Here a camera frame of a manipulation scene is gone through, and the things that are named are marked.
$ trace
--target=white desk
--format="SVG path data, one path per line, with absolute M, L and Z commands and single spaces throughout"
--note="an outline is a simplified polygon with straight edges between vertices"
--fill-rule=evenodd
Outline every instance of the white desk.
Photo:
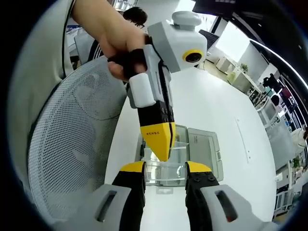
M 224 172 L 220 184 L 230 185 L 250 202 L 256 216 L 271 221 L 276 196 L 273 154 L 263 124 L 248 97 L 196 68 L 173 74 L 171 91 L 176 124 L 217 133 Z M 127 99 L 111 145 L 106 183 L 112 183 L 124 164 L 134 161 L 139 133 L 137 110 L 131 109 Z M 174 196 L 178 203 L 182 200 L 185 204 L 185 193 Z M 171 222 L 163 208 L 159 215 L 151 213 L 155 209 L 147 206 L 144 211 L 143 222 L 151 223 L 157 216 Z M 188 217 L 179 222 L 176 211 L 172 216 L 177 225 L 185 228 L 189 225 Z

